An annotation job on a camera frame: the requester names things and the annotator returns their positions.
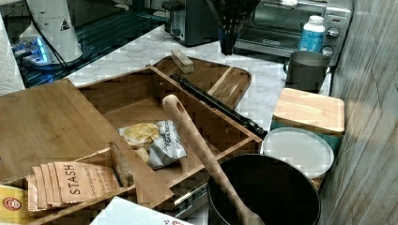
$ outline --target oven door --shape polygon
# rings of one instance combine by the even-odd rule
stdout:
[[[288,57],[298,48],[310,16],[323,17],[325,9],[325,4],[311,1],[263,0],[243,24],[235,47]]]

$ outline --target black container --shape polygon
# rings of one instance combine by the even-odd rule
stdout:
[[[286,87],[318,93],[326,77],[330,58],[317,52],[296,51],[290,55]]]
[[[265,155],[241,155],[222,169],[244,203],[267,225],[313,225],[321,204],[310,179],[288,163]],[[208,224],[239,224],[235,207],[215,181],[207,183]]]

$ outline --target wooden spoon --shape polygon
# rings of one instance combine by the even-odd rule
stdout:
[[[237,209],[237,214],[244,225],[265,225],[263,220],[239,198],[228,177],[222,171],[222,167],[214,158],[205,140],[203,140],[195,124],[185,111],[181,102],[174,95],[163,99],[163,109],[172,117],[173,122],[179,127],[180,135],[187,135],[187,141],[193,145],[196,156],[199,157],[208,173],[216,183],[224,190],[226,196]]]

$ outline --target wooden tray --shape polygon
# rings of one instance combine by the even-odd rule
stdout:
[[[148,67],[80,88],[64,79],[1,96],[0,184],[23,187],[21,183],[32,166],[87,156],[102,158],[99,153],[109,142],[115,142],[130,164],[134,184],[54,212],[35,223],[82,224],[80,221],[95,215],[91,209],[104,208],[115,195],[149,208],[173,210],[181,196],[208,178],[191,146],[186,149],[186,158],[153,171],[116,132],[117,128],[136,123],[169,119],[161,100],[170,94],[179,97],[219,162],[255,153],[261,147],[262,140],[248,129],[181,90],[155,67]]]
[[[153,67],[168,76],[177,73],[187,78],[188,81],[208,92],[226,106],[235,109],[252,81],[252,74],[241,68],[193,57],[190,59],[193,61],[192,73],[184,73],[171,56],[164,57]]]

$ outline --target tea packet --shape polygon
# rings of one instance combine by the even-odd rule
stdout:
[[[47,204],[54,205],[53,184],[50,176],[49,166],[47,164],[41,164],[40,168],[44,178]]]
[[[0,224],[26,224],[30,221],[24,190],[0,186]]]
[[[55,166],[53,163],[49,163],[48,165],[49,168],[49,173],[51,177],[51,184],[53,188],[53,207],[62,207],[62,201],[61,201],[61,192],[59,188],[59,183],[58,183],[58,177],[56,176],[55,172]]]
[[[46,188],[44,186],[43,172],[40,167],[32,167],[33,173],[35,174],[36,184],[38,187],[38,209],[50,208],[47,204]]]
[[[81,203],[119,188],[114,170],[81,162],[55,162],[62,203]]]
[[[27,209],[29,211],[38,211],[38,186],[35,175],[28,175],[27,181]]]

